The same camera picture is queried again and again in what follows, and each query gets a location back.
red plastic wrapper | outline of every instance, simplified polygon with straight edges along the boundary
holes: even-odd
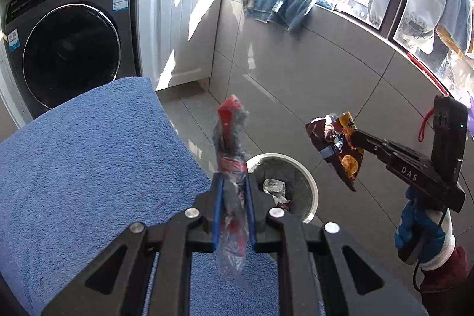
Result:
[[[214,127],[214,147],[217,167],[224,175],[225,215],[219,240],[219,269],[232,275],[245,287],[241,272],[246,263],[248,224],[243,181],[247,173],[247,154],[242,149],[241,136],[248,112],[236,96],[230,96],[217,110],[219,120]]]
[[[357,148],[351,142],[351,134],[354,130],[356,130],[356,125],[350,113],[339,117],[327,115],[306,124],[306,132],[314,147],[353,191],[356,190],[354,181],[363,159],[363,149]]]

glove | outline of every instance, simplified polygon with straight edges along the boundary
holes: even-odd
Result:
[[[411,230],[414,224],[418,224],[428,234],[428,241],[423,245],[418,257],[419,266],[423,270],[439,268],[451,256],[456,246],[449,209],[443,223],[438,226],[443,214],[437,210],[415,207],[415,188],[409,187],[405,197],[409,201],[401,212],[400,224],[395,232],[395,247],[402,249],[413,237]]]

triangular cutout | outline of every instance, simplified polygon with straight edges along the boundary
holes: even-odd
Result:
[[[350,247],[342,247],[342,254],[348,263],[351,271],[352,280],[354,281],[355,289],[360,295],[366,295],[376,289],[383,287],[383,280],[375,273],[367,263],[362,260],[359,255]]]
[[[110,295],[127,249],[126,245],[122,245],[118,248],[115,253],[86,280],[86,287],[100,292],[103,295]]]

washing machine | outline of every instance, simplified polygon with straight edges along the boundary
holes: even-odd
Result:
[[[33,118],[137,73],[131,0],[12,0],[9,61]]]

clear plastic packaging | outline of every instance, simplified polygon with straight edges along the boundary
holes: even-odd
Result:
[[[219,270],[232,275],[240,286],[246,263],[248,224],[244,198],[244,178],[248,155],[243,151],[241,136],[248,112],[236,96],[230,96],[217,110],[219,120],[214,127],[217,166],[224,175],[224,208],[219,246]]]

